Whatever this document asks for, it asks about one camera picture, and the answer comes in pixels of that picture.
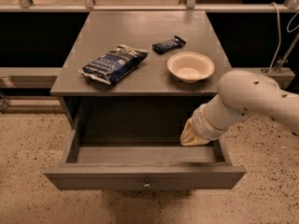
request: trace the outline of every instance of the terrazzo floor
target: terrazzo floor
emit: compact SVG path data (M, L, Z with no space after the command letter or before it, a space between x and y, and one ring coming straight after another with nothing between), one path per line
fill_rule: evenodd
M299 136L253 116L226 136L247 174L231 190L59 191L43 176L70 127L63 114L0 116L0 223L299 223Z

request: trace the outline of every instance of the drawer handle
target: drawer handle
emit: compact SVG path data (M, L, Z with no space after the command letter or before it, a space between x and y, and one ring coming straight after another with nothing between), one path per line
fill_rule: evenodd
M143 185L144 189L150 189L150 183L148 181L148 179L146 180L146 184Z

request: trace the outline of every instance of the white bowl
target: white bowl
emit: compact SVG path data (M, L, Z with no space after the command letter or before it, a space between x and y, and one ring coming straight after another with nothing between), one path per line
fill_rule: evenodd
M169 58L169 71L186 83L194 83L210 77L215 70L214 63L207 57L195 52L181 52Z

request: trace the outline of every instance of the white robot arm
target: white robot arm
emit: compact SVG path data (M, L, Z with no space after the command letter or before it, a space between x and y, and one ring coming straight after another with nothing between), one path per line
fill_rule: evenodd
M270 77L234 70L218 83L218 94L200 105L180 137L183 146L218 139L230 125L261 114L299 134L299 95L283 91Z

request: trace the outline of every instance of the dark blue package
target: dark blue package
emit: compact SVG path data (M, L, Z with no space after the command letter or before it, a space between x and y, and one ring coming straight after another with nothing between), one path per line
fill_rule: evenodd
M186 45L186 41L175 35L175 38L153 44L152 48L159 54L164 54L173 49L180 49Z
M86 77L110 85L136 68L147 56L148 52L145 49L119 45L106 55L85 65L79 72Z

